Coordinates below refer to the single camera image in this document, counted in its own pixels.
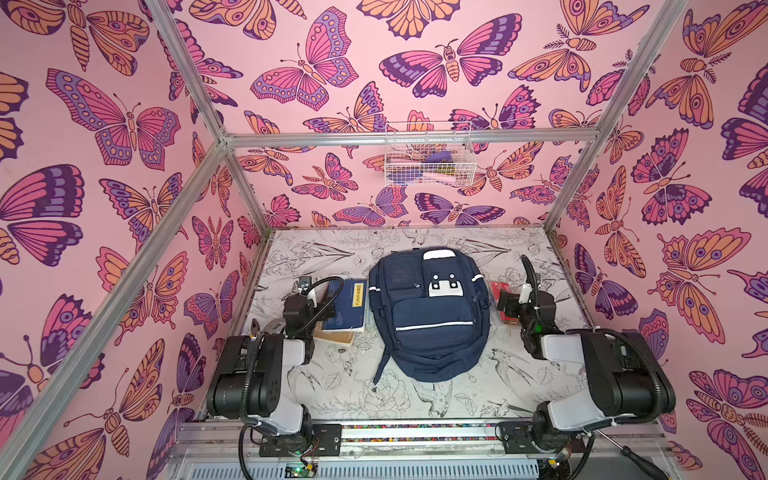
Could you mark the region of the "brown hardcover book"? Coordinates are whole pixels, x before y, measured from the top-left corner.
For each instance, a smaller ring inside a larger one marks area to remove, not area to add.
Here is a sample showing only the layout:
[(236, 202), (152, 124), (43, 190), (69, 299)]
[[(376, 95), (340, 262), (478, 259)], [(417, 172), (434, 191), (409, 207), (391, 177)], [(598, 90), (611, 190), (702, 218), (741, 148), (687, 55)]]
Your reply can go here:
[(352, 345), (356, 333), (352, 331), (325, 331), (322, 328), (316, 328), (313, 331), (315, 340), (331, 342), (339, 345)]

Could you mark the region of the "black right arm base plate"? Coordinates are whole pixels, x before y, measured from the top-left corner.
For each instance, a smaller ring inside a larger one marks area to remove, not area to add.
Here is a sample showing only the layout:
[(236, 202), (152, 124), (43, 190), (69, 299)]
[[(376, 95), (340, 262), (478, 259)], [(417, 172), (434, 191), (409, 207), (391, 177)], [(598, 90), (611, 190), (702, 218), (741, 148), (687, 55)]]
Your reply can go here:
[(501, 421), (495, 426), (495, 435), (502, 444), (505, 454), (538, 454), (540, 450), (533, 441), (531, 424), (525, 421)]

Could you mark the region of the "blue book yellow label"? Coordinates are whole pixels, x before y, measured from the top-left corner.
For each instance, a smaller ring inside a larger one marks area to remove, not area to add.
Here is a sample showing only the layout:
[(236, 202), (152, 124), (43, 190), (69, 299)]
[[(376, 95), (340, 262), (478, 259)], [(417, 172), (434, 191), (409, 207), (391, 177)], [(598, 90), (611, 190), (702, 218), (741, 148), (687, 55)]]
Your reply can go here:
[(365, 327), (368, 311), (368, 281), (362, 278), (346, 278), (342, 288), (332, 282), (323, 297), (333, 300), (329, 312), (332, 315), (324, 321), (323, 330), (336, 332), (361, 332)]

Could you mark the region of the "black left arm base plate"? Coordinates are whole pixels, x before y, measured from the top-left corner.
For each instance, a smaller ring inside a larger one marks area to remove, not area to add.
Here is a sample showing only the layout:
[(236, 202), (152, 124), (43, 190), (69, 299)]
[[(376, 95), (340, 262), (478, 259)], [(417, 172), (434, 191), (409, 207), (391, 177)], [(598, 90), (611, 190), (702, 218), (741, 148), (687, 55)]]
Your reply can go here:
[(313, 424), (310, 430), (282, 436), (264, 436), (259, 456), (269, 457), (337, 457), (341, 452), (341, 424)]

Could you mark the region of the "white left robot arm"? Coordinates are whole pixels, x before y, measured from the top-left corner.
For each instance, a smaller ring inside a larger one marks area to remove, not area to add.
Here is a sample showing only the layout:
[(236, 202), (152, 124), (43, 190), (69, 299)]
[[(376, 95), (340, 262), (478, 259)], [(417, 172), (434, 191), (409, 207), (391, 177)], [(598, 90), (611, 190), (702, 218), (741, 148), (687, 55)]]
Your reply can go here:
[(267, 437), (309, 438), (307, 408), (285, 398), (282, 387), (293, 368), (312, 358), (318, 310), (310, 295), (294, 294), (284, 302), (283, 330), (228, 338), (205, 396), (207, 413), (239, 420)]

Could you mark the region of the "navy blue student backpack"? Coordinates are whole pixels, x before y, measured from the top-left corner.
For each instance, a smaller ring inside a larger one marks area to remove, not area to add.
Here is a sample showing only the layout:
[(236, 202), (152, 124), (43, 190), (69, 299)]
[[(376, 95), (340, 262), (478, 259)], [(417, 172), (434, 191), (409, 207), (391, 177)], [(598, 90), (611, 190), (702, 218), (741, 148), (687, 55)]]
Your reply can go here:
[(477, 365), (491, 301), (471, 257), (448, 247), (394, 252), (370, 270), (368, 287), (384, 344), (373, 384), (390, 362), (422, 383), (445, 382)]

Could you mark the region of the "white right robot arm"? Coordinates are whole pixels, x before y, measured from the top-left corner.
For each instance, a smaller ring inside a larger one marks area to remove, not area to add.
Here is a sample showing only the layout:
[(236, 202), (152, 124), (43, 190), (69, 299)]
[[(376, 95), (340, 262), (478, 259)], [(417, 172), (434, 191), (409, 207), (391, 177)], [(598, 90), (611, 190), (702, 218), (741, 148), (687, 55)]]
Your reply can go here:
[(518, 321), (523, 345), (533, 358), (577, 364), (586, 374), (584, 389), (543, 401), (534, 410), (530, 435), (538, 449), (559, 448), (578, 432), (653, 422), (675, 409), (674, 389), (639, 333), (563, 331), (555, 323), (554, 297), (529, 288), (519, 294), (501, 291), (497, 310)]

